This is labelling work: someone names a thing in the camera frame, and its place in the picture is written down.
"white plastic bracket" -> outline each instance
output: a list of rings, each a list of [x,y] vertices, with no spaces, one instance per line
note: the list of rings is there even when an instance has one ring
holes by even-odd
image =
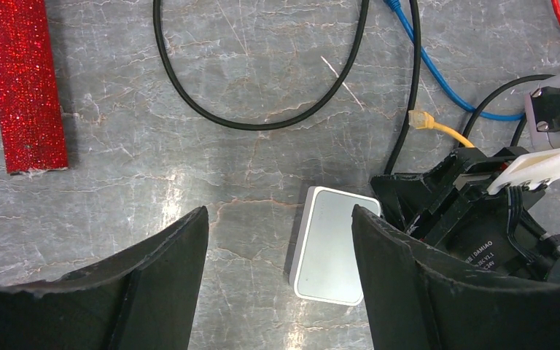
[[[560,148],[521,155],[497,177],[488,188],[489,195],[497,194],[502,188],[527,186],[535,190],[541,184],[550,184],[560,179]]]

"screw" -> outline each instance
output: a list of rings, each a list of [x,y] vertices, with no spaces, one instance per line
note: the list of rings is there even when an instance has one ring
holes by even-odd
[[[549,126],[548,126],[547,122],[537,122],[537,125],[535,126],[535,128],[538,131],[545,132],[545,131],[548,131]]]

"marble surface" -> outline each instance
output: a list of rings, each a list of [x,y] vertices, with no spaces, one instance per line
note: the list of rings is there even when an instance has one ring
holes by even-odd
[[[164,2],[184,86],[217,114],[254,123],[322,96],[335,79],[325,61],[341,70],[359,9],[356,0]],[[420,4],[424,45],[471,103],[518,76],[560,72],[548,0]],[[0,138],[0,284],[54,279],[205,205],[211,233],[191,349],[370,349],[363,304],[300,300],[287,269],[307,186],[368,194],[400,127],[412,47],[382,0],[370,5],[346,80],[355,97],[343,87],[305,122],[260,133],[219,127],[180,100],[155,47],[151,0],[50,0],[47,12],[71,168],[8,176]],[[455,128],[467,117],[425,70],[418,105]],[[490,110],[520,106],[507,93]],[[515,125],[476,128],[472,140],[493,153]],[[412,131],[397,170],[424,171],[452,144]],[[560,182],[533,213],[560,232]]]

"white box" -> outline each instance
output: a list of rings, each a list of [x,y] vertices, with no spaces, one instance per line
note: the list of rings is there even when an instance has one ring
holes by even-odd
[[[348,306],[362,302],[351,232],[356,204],[381,215],[374,198],[320,186],[308,189],[289,276],[298,297]]]

